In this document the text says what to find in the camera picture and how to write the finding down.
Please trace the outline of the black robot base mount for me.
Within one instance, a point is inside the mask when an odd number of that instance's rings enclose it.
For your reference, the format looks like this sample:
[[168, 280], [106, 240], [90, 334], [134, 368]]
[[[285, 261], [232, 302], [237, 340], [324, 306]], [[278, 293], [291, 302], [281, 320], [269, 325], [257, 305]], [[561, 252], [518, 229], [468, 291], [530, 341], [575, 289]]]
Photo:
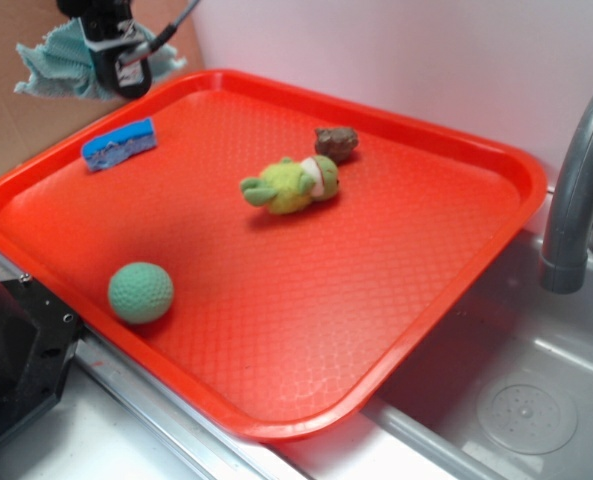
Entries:
[[81, 327], [39, 281], [0, 280], [0, 445], [60, 401]]

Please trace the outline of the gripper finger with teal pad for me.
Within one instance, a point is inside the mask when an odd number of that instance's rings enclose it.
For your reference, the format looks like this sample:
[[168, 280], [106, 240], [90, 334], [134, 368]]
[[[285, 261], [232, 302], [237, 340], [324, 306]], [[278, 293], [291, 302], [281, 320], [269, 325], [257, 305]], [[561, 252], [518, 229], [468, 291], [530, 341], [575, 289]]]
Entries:
[[143, 97], [152, 85], [148, 62], [121, 60], [145, 41], [135, 21], [86, 15], [79, 18], [79, 24], [100, 86], [124, 99]]

